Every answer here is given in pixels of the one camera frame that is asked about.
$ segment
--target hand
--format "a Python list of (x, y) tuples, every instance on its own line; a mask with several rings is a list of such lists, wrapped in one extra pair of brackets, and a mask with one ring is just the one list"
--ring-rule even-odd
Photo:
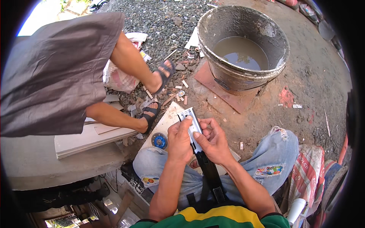
[(232, 161), (235, 162), (231, 154), (226, 134), (219, 126), (218, 122), (213, 118), (199, 119), (200, 127), (203, 134), (194, 132), (194, 138), (202, 147), (203, 151), (213, 163), (224, 166)]
[(168, 145), (169, 152), (167, 160), (174, 163), (184, 163), (186, 165), (193, 155), (193, 149), (190, 146), (190, 136), (188, 129), (193, 122), (192, 116), (187, 116), (183, 121), (177, 122), (169, 127)]

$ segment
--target black sandal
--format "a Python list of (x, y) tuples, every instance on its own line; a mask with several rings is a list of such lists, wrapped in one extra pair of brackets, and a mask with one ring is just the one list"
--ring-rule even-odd
[(155, 109), (155, 108), (150, 108), (150, 107), (144, 107), (142, 109), (143, 112), (152, 112), (154, 114), (154, 116), (150, 116), (146, 113), (142, 113), (138, 118), (141, 119), (142, 117), (146, 118), (147, 120), (147, 123), (148, 123), (148, 128), (147, 128), (147, 131), (143, 134), (148, 134), (152, 128), (152, 125), (153, 125), (153, 122), (155, 122), (155, 119), (157, 118), (157, 115), (160, 113), (161, 111), (161, 104), (158, 103), (158, 102), (151, 102), (150, 104), (153, 104), (153, 103), (157, 103), (158, 104), (158, 109)]
[(171, 60), (169, 60), (169, 59), (168, 59), (168, 61), (170, 62), (171, 66), (172, 66), (172, 69), (168, 68), (165, 65), (165, 63), (164, 63), (165, 61), (162, 61), (162, 63), (160, 64), (160, 66), (163, 67), (164, 70), (167, 70), (170, 73), (170, 76), (169, 77), (166, 77), (166, 75), (163, 73), (163, 71), (161, 71), (160, 69), (157, 68), (156, 71), (158, 71), (160, 73), (160, 76), (161, 76), (161, 79), (162, 79), (162, 85), (157, 90), (157, 92), (155, 92), (153, 94), (159, 94), (159, 93), (161, 93), (162, 89), (165, 87), (165, 85), (167, 84), (167, 82), (169, 81), (169, 79), (172, 78), (172, 75), (176, 72), (174, 63)]

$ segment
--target ripped jeans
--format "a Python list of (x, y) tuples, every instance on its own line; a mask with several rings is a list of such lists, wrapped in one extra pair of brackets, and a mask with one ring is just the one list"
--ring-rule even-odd
[[(298, 158), (298, 145), (298, 138), (293, 132), (275, 126), (261, 139), (252, 157), (240, 164), (251, 177), (262, 184), (272, 195), (280, 188), (291, 172), (294, 162)], [(148, 180), (158, 183), (167, 156), (167, 152), (158, 147), (143, 148), (134, 159), (133, 168), (144, 183), (148, 183)], [(220, 179), (226, 191), (226, 196), (232, 201), (244, 204), (230, 176), (222, 175)], [(179, 210), (189, 206), (186, 195), (190, 193), (194, 193), (196, 201), (199, 201), (203, 186), (202, 176), (188, 165), (185, 166), (182, 180), (177, 207)], [(155, 193), (158, 184), (149, 188)]]

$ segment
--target dirty water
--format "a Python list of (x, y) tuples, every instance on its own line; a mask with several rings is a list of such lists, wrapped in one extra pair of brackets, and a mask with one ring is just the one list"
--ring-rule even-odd
[(213, 52), (227, 62), (250, 70), (268, 70), (269, 61), (265, 52), (255, 42), (232, 36), (219, 41)]

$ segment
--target blue cutting disc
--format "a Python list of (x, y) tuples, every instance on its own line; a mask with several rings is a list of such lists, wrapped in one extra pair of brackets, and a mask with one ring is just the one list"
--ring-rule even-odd
[(151, 143), (153, 146), (164, 150), (167, 147), (167, 137), (161, 132), (157, 132), (152, 135)]

